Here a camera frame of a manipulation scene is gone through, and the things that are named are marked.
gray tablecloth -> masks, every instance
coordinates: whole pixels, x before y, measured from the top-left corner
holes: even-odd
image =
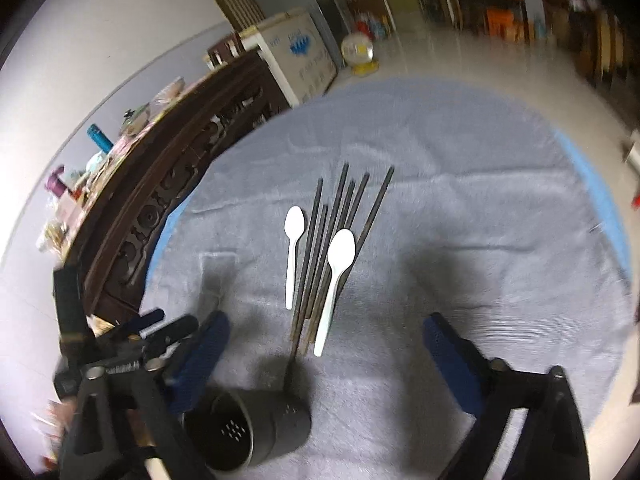
[[[143,310],[163,308],[168,319],[225,310],[232,340],[212,381],[279,388],[291,318],[284,219],[293,205],[310,211],[320,176],[331,202],[344,161],[356,180],[371,173],[356,232],[389,165],[396,174],[322,358],[310,352],[296,373],[312,434],[298,452],[239,476],[436,478],[472,419],[422,346],[421,322],[434,311],[514,368],[562,365],[588,427],[632,323],[628,280],[549,125],[461,84],[362,83],[255,130],[207,171]],[[508,462],[522,414],[513,420],[489,478]]]

beige floor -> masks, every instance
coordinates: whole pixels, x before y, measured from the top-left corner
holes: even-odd
[[[629,132],[609,105],[575,74],[567,53],[416,24],[414,30],[377,42],[375,54],[380,70],[368,80],[437,76],[465,81],[524,101],[567,134],[609,184],[632,246],[634,294],[638,294],[640,212],[630,208],[638,178],[622,163],[621,147]],[[343,70],[332,89],[359,80]],[[638,376],[639,348],[634,329],[609,400],[588,432],[594,480],[613,478],[640,439],[640,404],[629,405]]]

white plastic spoon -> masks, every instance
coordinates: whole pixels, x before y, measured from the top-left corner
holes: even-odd
[[[329,282],[329,290],[326,293],[324,307],[322,308],[322,316],[318,325],[318,333],[316,334],[316,342],[314,344],[314,355],[320,357],[326,337],[329,333],[329,325],[334,315],[335,293],[338,288],[338,280],[341,274],[347,270],[353,263],[356,255],[356,240],[353,233],[348,229],[338,231],[334,239],[331,240],[329,251],[327,253],[327,261],[331,267],[331,281]]]
[[[296,246],[305,232],[305,216],[297,205],[289,209],[284,220],[284,232],[289,237],[289,257],[287,258],[287,281],[285,283],[285,302],[287,310],[293,308],[293,289],[296,285]]]

